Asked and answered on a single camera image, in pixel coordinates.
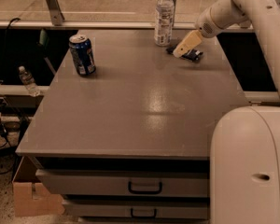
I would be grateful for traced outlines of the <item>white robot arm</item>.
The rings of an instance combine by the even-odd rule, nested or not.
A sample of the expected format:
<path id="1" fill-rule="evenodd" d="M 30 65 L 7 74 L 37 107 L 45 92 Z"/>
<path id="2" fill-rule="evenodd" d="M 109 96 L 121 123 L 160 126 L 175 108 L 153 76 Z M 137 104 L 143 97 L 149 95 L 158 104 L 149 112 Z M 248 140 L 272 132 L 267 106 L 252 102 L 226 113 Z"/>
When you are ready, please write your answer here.
<path id="1" fill-rule="evenodd" d="M 250 21 L 280 99 L 280 7 L 277 0 L 218 0 L 174 51 Z M 246 106 L 223 116 L 210 150 L 209 224 L 280 224 L 280 106 Z"/>

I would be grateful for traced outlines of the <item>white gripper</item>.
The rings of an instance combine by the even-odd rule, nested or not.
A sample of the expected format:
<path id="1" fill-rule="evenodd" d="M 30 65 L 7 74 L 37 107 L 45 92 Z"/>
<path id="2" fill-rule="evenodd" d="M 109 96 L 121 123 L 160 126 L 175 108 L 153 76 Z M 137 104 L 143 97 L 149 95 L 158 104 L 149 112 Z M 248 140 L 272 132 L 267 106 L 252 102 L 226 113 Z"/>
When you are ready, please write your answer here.
<path id="1" fill-rule="evenodd" d="M 189 50 L 194 49 L 202 43 L 203 37 L 212 38 L 223 32 L 222 10 L 220 8 L 209 7 L 201 13 L 195 22 L 195 28 L 187 33 L 182 41 L 176 46 L 173 54 L 179 58 Z"/>

